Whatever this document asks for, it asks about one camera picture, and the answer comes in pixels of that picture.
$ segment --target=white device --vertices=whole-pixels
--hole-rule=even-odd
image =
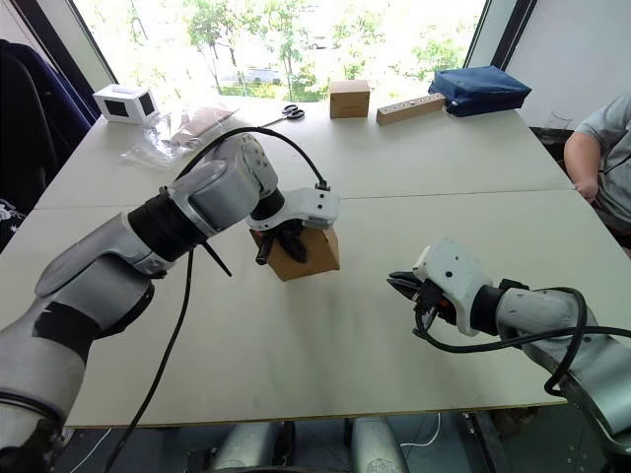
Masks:
[[[456,326],[464,335],[476,335],[471,328],[473,300],[482,286],[492,286],[477,259],[449,238],[442,238],[426,246],[412,268],[421,281],[429,279],[437,284],[456,309]]]
[[[107,121],[142,125],[159,113],[151,91],[146,88],[110,84],[93,97]]]

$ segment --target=blue bag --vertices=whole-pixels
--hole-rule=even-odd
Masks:
[[[446,98],[447,111],[455,116],[521,108],[530,87],[495,66],[437,71],[429,88]]]

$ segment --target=white box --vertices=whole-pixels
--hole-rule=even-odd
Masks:
[[[93,97],[107,121],[141,125],[159,113],[149,89],[110,84]]]

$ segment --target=wooden block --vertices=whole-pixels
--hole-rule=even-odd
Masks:
[[[260,232],[249,231],[257,246],[260,246]],[[300,241],[307,250],[307,262],[299,263],[287,254],[278,240],[274,240],[267,264],[281,281],[298,279],[312,274],[339,269],[339,249],[334,229],[303,229]]]
[[[445,96],[443,94],[432,94],[431,96],[412,99],[411,101],[400,101],[393,105],[382,106],[377,110],[377,123],[379,125],[390,125],[396,121],[440,110],[444,104]]]
[[[330,117],[368,116],[371,89],[366,81],[333,81],[330,83]]]

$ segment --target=window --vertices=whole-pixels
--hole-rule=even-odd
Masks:
[[[320,101],[367,79],[391,101],[461,67],[484,0],[74,0],[121,84],[166,105],[216,94]]]

